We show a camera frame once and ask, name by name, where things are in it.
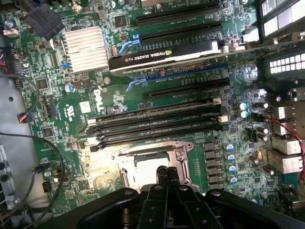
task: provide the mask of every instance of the motherboard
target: motherboard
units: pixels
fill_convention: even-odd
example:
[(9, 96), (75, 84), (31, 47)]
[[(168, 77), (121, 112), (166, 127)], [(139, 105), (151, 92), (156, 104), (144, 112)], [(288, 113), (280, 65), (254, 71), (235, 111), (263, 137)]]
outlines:
[[(51, 40), (22, 11), (1, 18), (14, 68), (41, 94), (23, 125), (64, 158), (55, 216), (121, 187), (140, 191), (156, 182), (161, 165), (177, 167), (180, 182), (203, 195), (223, 188), (279, 210), (277, 189), (297, 186), (297, 178), (268, 167), (271, 130), (261, 114), (269, 112), (269, 95), (256, 56), (242, 53), (243, 43), (258, 38), (254, 1), (52, 3), (64, 28)], [(179, 64), (163, 58), (204, 52), (206, 45), (213, 57)], [(28, 110), (35, 90), (15, 83)], [(62, 170), (50, 148), (34, 145), (51, 198)]]

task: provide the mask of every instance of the green circuit board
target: green circuit board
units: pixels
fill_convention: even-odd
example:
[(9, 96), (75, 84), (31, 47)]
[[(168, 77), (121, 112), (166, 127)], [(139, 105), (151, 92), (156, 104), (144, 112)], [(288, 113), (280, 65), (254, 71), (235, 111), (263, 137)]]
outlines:
[[(180, 0), (175, 3), (164, 3), (162, 10), (177, 10), (205, 2), (204, 0)], [(221, 38), (229, 43), (232, 43), (233, 39), (240, 40), (246, 26), (256, 21), (254, 1), (248, 1), (245, 5), (240, 4), (238, 0), (226, 2), (228, 4), (227, 7), (221, 5), (217, 13), (163, 23), (161, 26), (146, 27), (136, 27), (135, 17), (155, 13), (156, 8), (155, 6), (142, 7), (137, 1), (134, 4), (123, 5), (118, 4), (116, 1), (108, 0), (100, 2), (82, 1), (79, 5), (52, 8), (54, 12), (61, 16), (65, 25), (65, 29), (62, 32), (70, 31), (75, 26), (79, 26), (82, 29), (100, 26), (107, 53), (110, 57), (113, 45), (120, 49), (124, 41), (132, 39), (133, 35), (166, 31), (215, 21), (222, 22), (222, 29), (219, 32), (135, 47), (127, 50), (126, 53), (208, 39)], [(117, 28), (114, 18), (120, 15), (125, 16), (126, 26)], [(270, 146), (270, 142), (258, 141), (255, 144), (251, 143), (245, 131), (246, 127), (257, 124), (251, 118), (251, 113), (260, 109), (255, 104), (257, 102), (265, 102), (267, 98), (266, 91), (260, 89), (254, 83), (258, 74), (254, 57), (244, 58), (243, 55), (234, 55), (228, 58), (219, 58), (218, 60), (210, 59), (204, 62), (206, 66), (227, 63), (228, 67), (205, 73), (182, 75), (167, 80), (161, 79), (145, 85), (135, 85), (127, 92), (126, 89), (133, 80), (134, 75), (129, 75), (129, 77), (113, 76), (108, 69), (72, 74), (69, 68), (62, 66), (63, 63), (68, 62), (61, 44), (62, 34), (53, 39), (54, 48), (52, 48), (49, 42), (37, 36), (35, 31), (29, 28), (24, 22), (21, 12), (2, 14), (1, 17), (3, 21), (12, 21), (14, 28), (19, 31), (19, 36), (8, 38), (8, 42), (16, 53), (27, 56), (26, 61), (16, 62), (20, 72), (35, 80), (40, 87), (41, 99), (37, 109), (32, 113), (33, 121), (29, 123), (30, 130), (33, 135), (45, 137), (55, 143), (65, 160), (67, 181), (64, 182), (61, 194), (52, 208), (55, 216), (124, 186), (115, 156), (118, 152), (130, 147), (172, 141), (186, 142), (193, 145), (187, 153), (189, 176), (191, 184), (197, 187), (201, 193), (205, 193), (212, 187), (209, 180), (210, 165), (208, 161), (209, 163), (211, 162), (206, 158), (206, 152), (212, 150), (216, 155), (215, 164), (212, 166), (216, 168), (214, 175), (217, 176), (219, 188), (232, 191), (264, 206), (273, 209), (278, 208), (276, 190), (282, 181), (277, 174), (270, 176), (262, 171), (262, 166), (267, 164), (266, 149)], [(149, 98), (149, 91), (227, 77), (230, 79), (230, 85), (222, 89), (211, 89), (153, 100)], [(75, 85), (75, 92), (65, 92), (64, 88), (69, 82)], [(103, 102), (103, 110), (97, 109), (97, 91)], [(25, 108), (29, 109), (35, 98), (34, 89), (28, 83), (23, 82), (20, 92)], [(88, 128), (88, 123), (92, 123), (97, 117), (123, 114), (124, 112), (137, 111), (143, 108), (153, 109), (160, 106), (191, 103), (206, 97), (222, 99), (222, 105), (228, 109), (228, 122), (225, 123), (229, 127), (228, 131), (209, 130), (181, 135), (173, 134), (171, 137), (105, 147), (98, 152), (90, 152), (90, 146), (98, 144), (99, 141), (95, 136), (87, 135), (86, 129)], [(241, 117), (241, 111), (238, 108), (240, 102), (248, 105), (249, 116), (247, 118)], [(51, 112), (54, 111), (56, 115), (47, 117), (46, 106), (51, 109)], [(171, 126), (171, 131), (200, 127), (200, 125), (181, 126), (185, 121), (184, 119), (175, 119), (175, 121), (179, 123), (179, 126)], [(235, 155), (235, 160), (233, 161), (225, 158), (225, 155), (229, 153), (226, 149), (228, 143), (234, 146), (233, 154)], [(44, 173), (44, 180), (49, 181), (51, 184), (51, 190), (48, 193), (49, 197), (52, 197), (58, 182), (56, 178), (60, 173), (57, 157), (41, 143), (34, 142), (34, 145), (39, 160), (41, 162), (51, 162), (51, 167), (47, 170), (47, 173)], [(262, 160), (259, 166), (254, 167), (249, 160), (249, 156), (255, 155), (258, 150), (262, 153)], [(238, 179), (237, 183), (231, 184), (228, 181), (228, 177), (232, 175), (226, 169), (228, 164), (236, 166), (237, 172), (234, 176)], [(152, 167), (149, 171), (147, 168), (141, 170), (141, 172), (145, 176), (151, 177), (151, 174), (155, 176), (155, 169), (155, 167)]]

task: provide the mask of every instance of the black connector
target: black connector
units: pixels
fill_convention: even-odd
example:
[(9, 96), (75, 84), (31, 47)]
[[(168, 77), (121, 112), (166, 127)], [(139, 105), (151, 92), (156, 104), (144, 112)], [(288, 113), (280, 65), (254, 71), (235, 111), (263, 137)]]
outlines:
[(64, 28), (61, 18), (47, 4), (30, 11), (24, 17), (24, 20), (40, 37), (45, 38), (47, 41), (51, 40)]

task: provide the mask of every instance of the white label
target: white label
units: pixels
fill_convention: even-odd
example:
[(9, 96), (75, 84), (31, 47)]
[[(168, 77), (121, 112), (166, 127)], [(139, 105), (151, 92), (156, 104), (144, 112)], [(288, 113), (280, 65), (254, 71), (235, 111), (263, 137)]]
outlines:
[(100, 89), (95, 89), (93, 91), (93, 94), (95, 96), (94, 100), (96, 102), (97, 112), (100, 113), (101, 111), (104, 110)]
[(81, 107), (81, 113), (82, 114), (91, 112), (89, 101), (80, 102), (80, 107)]

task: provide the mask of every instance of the integrated circuit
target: integrated circuit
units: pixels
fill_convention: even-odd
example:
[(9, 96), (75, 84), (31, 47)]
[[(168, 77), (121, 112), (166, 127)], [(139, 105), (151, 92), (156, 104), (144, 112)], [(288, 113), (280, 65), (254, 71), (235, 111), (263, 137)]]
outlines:
[(116, 28), (124, 27), (127, 25), (127, 20), (125, 15), (116, 16), (114, 18), (114, 25)]

